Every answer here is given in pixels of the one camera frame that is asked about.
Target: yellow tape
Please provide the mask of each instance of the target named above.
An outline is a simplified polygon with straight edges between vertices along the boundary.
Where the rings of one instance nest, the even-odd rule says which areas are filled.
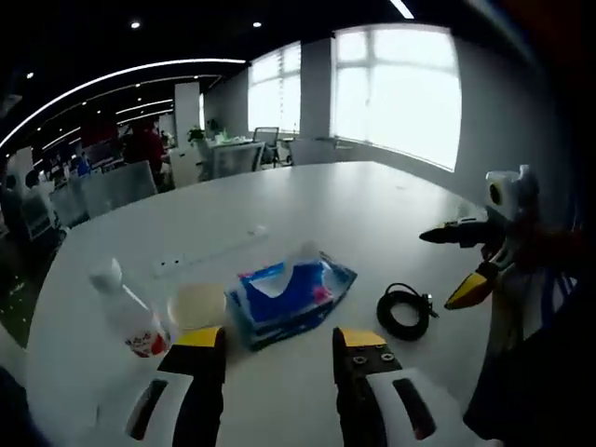
[[[188,332],[180,337],[175,345],[178,346],[197,346],[197,347],[214,347],[217,332],[221,326],[214,326],[212,328],[200,329],[198,331]]]
[[[344,335],[347,347],[386,345],[383,338],[371,331],[352,331],[351,329],[342,328],[340,328],[340,331]]]

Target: white bottle cap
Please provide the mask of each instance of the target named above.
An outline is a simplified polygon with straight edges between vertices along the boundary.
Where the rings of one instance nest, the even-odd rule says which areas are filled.
[[[116,258],[111,261],[99,264],[98,267],[89,274],[89,279],[93,287],[100,292],[111,294],[122,288],[122,268]]]

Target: cable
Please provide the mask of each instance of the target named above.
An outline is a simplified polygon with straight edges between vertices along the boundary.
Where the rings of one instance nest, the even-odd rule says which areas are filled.
[[[402,287],[408,291],[392,291],[394,287]],[[398,303],[404,303],[413,307],[418,313],[418,322],[413,326],[406,326],[398,323],[391,309]],[[433,318],[439,316],[432,310],[430,295],[420,295],[412,287],[402,282],[394,282],[386,288],[385,294],[376,305],[376,317],[387,332],[401,340],[414,341],[422,337],[428,329],[429,315]]]

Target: black ceiling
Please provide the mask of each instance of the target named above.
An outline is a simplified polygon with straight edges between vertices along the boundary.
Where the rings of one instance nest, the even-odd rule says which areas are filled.
[[[404,0],[415,21],[452,27],[474,40],[499,47],[480,16],[455,0]],[[389,0],[217,0],[210,2],[80,2],[60,0],[36,5],[17,2],[4,11],[0,27],[3,63],[0,93],[22,100],[0,121],[0,139],[42,105],[89,80],[132,66],[191,58],[250,61],[296,40],[314,40],[336,29],[363,23],[403,20]],[[138,20],[141,27],[131,30]],[[253,28],[259,21],[261,28]],[[56,129],[80,126],[97,109],[115,112],[143,101],[171,98],[180,80],[150,80],[194,75],[223,79],[246,65],[200,63],[143,70],[85,88],[31,120],[1,149],[43,145]],[[34,73],[32,79],[26,74]],[[218,77],[201,77],[202,90]],[[142,83],[141,88],[135,84]],[[88,106],[82,101],[102,95]]]

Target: desk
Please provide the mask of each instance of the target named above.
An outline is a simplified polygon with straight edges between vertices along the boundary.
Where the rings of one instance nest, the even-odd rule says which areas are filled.
[[[332,374],[332,328],[338,325],[381,334],[404,367],[420,368],[467,405],[484,359],[490,300],[457,312],[442,304],[478,265],[480,254],[418,238],[454,218],[463,203],[399,170],[352,162],[201,183],[79,225],[47,274],[31,326],[26,384],[35,422],[61,443],[94,424],[107,387],[159,361],[136,358],[108,332],[88,282],[98,260],[116,256],[163,305],[184,282],[232,284],[237,273],[277,262],[309,239],[359,276],[344,301],[311,332],[256,354],[238,347],[232,333],[218,445],[343,445]],[[214,253],[259,224],[268,236],[242,250],[160,279],[152,274],[164,256]],[[391,337],[376,321],[376,302],[394,281],[435,297],[440,318],[417,342]]]
[[[111,168],[113,165],[117,165],[118,163],[123,163],[124,162],[124,158],[122,157],[118,157],[116,158],[115,156],[110,156],[107,158],[104,158],[100,161],[98,161],[97,163],[93,164],[93,169],[97,169],[97,168],[101,168],[102,172],[104,172],[105,169],[109,170],[109,168]]]
[[[252,142],[249,138],[231,138],[229,140],[225,140],[223,142],[216,142],[214,140],[207,140],[207,146],[210,149],[217,149],[218,147],[225,147],[225,146],[236,146],[238,144],[248,144]]]
[[[108,172],[110,170],[118,169],[121,166],[124,166],[125,164],[126,162],[124,161],[124,158],[116,158],[102,165],[102,172]]]

